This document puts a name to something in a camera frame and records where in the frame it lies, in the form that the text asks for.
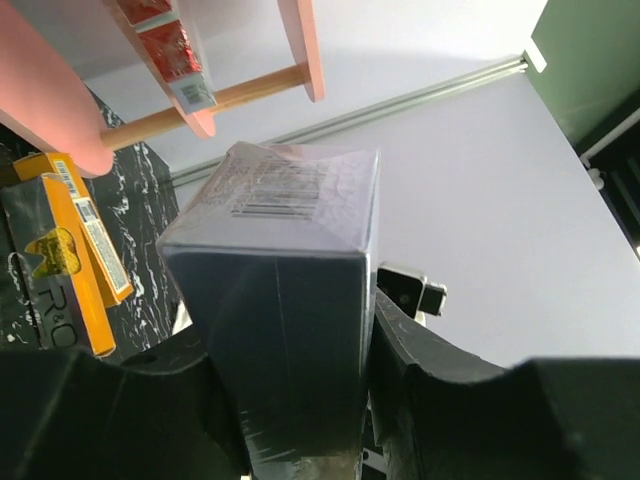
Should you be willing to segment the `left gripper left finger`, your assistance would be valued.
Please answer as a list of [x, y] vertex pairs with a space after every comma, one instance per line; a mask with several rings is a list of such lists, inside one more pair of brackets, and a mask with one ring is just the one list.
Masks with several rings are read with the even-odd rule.
[[4, 479], [239, 479], [249, 470], [194, 332], [120, 365], [80, 348], [1, 353]]

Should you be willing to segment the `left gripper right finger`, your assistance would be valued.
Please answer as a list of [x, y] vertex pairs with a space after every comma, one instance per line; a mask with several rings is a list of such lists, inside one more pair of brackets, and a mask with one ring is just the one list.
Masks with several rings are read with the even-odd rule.
[[391, 479], [635, 479], [639, 363], [535, 358], [501, 368], [378, 294], [370, 358]]

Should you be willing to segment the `silver grey toothpaste box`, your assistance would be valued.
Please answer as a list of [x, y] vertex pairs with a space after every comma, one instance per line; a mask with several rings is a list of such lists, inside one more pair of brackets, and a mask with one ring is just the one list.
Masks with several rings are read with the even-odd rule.
[[379, 166], [239, 142], [159, 239], [256, 479], [361, 475]]

